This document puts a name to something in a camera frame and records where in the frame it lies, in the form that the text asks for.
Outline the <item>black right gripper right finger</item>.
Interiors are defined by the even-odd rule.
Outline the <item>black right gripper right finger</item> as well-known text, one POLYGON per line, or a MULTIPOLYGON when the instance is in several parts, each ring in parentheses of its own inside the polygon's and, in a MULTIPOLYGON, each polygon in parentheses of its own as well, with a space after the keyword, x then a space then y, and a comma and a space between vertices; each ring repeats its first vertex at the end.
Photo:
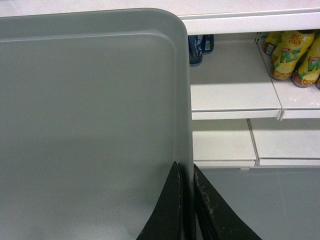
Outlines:
POLYGON ((233 211, 197 165, 193 166, 195 210, 204 240, 260 240, 233 211))

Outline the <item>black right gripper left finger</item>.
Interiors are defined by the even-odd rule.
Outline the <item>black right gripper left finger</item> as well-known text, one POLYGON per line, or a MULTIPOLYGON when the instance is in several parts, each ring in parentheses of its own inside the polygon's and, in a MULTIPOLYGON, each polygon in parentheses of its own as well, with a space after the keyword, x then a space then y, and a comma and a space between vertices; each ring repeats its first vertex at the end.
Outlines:
POLYGON ((152 214, 138 240, 181 240, 183 228, 183 178, 173 162, 152 214))

